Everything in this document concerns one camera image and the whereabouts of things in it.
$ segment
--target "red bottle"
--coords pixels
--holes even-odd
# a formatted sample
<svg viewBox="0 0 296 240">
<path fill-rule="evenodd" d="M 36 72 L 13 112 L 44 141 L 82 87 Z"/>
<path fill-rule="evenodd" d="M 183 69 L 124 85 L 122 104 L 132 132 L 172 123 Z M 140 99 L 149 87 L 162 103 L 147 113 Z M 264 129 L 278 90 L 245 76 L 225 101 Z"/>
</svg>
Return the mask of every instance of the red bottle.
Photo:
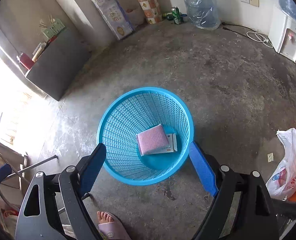
<svg viewBox="0 0 296 240">
<path fill-rule="evenodd" d="M 31 58 L 29 58 L 28 55 L 23 52 L 20 54 L 20 56 L 17 56 L 17 59 L 28 70 L 30 70 L 33 64 L 35 64 Z"/>
</svg>

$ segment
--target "laundry basket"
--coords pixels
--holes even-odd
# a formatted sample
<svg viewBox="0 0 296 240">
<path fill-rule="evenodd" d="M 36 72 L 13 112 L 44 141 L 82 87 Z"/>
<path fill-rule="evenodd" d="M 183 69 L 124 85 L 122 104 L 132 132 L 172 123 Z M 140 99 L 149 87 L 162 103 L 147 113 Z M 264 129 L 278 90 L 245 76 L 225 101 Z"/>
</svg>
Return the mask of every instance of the laundry basket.
<svg viewBox="0 0 296 240">
<path fill-rule="evenodd" d="M 177 152 L 141 156 L 136 135 L 158 124 L 165 133 L 176 133 Z M 106 170 L 130 185 L 158 183 L 184 163 L 193 141 L 193 122 L 184 102 L 160 88 L 145 87 L 119 97 L 99 124 L 97 143 L 107 149 Z"/>
</svg>

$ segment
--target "slipper logo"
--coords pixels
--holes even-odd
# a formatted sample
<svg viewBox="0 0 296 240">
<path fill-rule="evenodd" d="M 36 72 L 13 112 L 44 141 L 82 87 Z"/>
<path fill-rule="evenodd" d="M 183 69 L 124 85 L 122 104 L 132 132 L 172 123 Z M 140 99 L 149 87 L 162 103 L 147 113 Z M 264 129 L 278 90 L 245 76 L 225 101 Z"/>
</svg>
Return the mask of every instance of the slipper logo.
<svg viewBox="0 0 296 240">
<path fill-rule="evenodd" d="M 114 236 L 114 234 L 113 234 L 113 232 L 112 232 L 112 231 L 108 231 L 108 232 L 107 232 L 107 236 L 108 236 L 108 237 L 113 237 L 113 236 Z"/>
</svg>

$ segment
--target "paper scrap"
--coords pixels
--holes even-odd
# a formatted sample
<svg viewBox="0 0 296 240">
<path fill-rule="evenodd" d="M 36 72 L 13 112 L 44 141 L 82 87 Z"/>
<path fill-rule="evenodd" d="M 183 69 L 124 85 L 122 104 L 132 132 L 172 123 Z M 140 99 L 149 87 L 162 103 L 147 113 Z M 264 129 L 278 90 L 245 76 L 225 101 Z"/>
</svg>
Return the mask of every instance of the paper scrap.
<svg viewBox="0 0 296 240">
<path fill-rule="evenodd" d="M 273 153 L 268 154 L 268 162 L 273 162 Z"/>
</svg>

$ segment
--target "concrete floor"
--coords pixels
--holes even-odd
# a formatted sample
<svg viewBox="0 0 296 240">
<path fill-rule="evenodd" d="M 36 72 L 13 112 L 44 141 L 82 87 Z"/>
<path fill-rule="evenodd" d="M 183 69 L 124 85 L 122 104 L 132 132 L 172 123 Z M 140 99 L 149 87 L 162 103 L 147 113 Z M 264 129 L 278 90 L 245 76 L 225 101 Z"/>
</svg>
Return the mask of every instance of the concrete floor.
<svg viewBox="0 0 296 240">
<path fill-rule="evenodd" d="M 296 128 L 294 63 L 221 28 L 208 32 L 165 21 L 93 57 L 62 101 L 48 98 L 32 112 L 28 123 L 34 143 L 27 151 L 32 161 L 59 156 L 38 170 L 61 172 L 89 155 L 107 107 L 143 86 L 162 87 L 183 99 L 194 120 L 195 140 L 220 164 L 244 173 L 258 170 L 265 180 L 284 155 L 276 131 Z M 45 136 L 35 136 L 39 125 Z M 274 161 L 268 163 L 271 152 Z M 191 239 L 212 201 L 189 159 L 169 179 L 147 187 L 125 185 L 102 169 L 91 193 L 95 203 L 84 200 L 91 217 L 97 210 L 114 213 L 132 239 Z M 68 223 L 64 215 L 62 220 Z"/>
</svg>

